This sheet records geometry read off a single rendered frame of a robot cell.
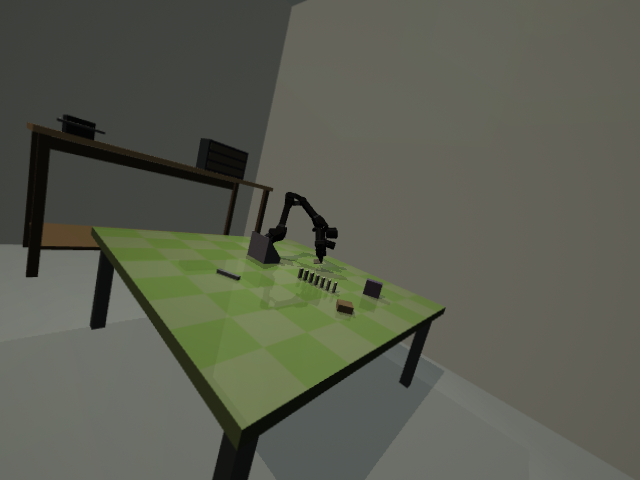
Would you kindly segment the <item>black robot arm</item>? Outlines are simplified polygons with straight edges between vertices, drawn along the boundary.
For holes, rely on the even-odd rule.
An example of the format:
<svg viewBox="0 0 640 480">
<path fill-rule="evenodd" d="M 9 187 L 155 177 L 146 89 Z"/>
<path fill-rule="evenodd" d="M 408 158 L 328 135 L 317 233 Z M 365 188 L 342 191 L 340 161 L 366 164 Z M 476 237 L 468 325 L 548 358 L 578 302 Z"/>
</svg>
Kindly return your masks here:
<svg viewBox="0 0 640 480">
<path fill-rule="evenodd" d="M 294 198 L 297 199 L 298 201 L 294 201 Z M 285 235 L 286 235 L 286 232 L 287 232 L 287 227 L 285 227 L 285 225 L 286 225 L 288 214 L 289 214 L 289 211 L 290 211 L 290 208 L 292 207 L 292 205 L 293 206 L 300 205 L 300 206 L 302 206 L 304 208 L 304 210 L 307 212 L 307 214 L 312 219 L 312 222 L 313 222 L 313 224 L 315 226 L 312 229 L 312 232 L 315 232 L 316 237 L 317 236 L 325 236 L 325 232 L 326 232 L 326 239 L 325 239 L 326 247 L 334 250 L 334 247 L 335 247 L 336 243 L 327 240 L 327 238 L 337 239 L 337 237 L 338 237 L 337 229 L 336 228 L 328 228 L 329 225 L 325 222 L 325 219 L 321 215 L 318 215 L 315 212 L 315 210 L 308 203 L 306 198 L 305 197 L 301 197 L 300 195 L 298 195 L 296 193 L 292 193 L 292 192 L 288 192 L 285 195 L 285 205 L 284 205 L 284 209 L 283 209 L 279 224 L 277 225 L 276 228 L 270 228 L 269 229 L 269 233 L 267 233 L 265 235 L 266 237 L 270 238 L 272 244 L 274 242 L 281 241 L 281 240 L 283 240 L 285 238 Z"/>
</svg>

